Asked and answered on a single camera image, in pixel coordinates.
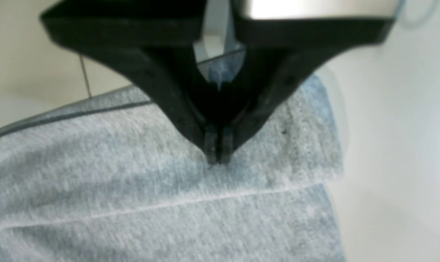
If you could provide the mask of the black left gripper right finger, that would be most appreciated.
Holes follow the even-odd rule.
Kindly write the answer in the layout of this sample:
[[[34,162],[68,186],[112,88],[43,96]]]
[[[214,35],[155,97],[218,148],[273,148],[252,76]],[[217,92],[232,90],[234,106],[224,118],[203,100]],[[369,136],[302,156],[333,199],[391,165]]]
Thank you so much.
[[[316,69],[341,53],[384,42],[395,0],[231,0],[233,39],[241,50],[222,58],[218,163],[262,128]]]

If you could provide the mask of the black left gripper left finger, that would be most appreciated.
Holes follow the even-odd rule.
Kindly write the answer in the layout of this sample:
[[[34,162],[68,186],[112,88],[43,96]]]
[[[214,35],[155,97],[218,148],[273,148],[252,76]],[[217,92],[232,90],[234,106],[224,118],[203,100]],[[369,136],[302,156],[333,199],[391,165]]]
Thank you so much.
[[[62,0],[40,20],[51,40],[121,74],[155,102],[175,128],[220,163],[218,126],[198,103],[215,91],[193,44],[205,0]]]

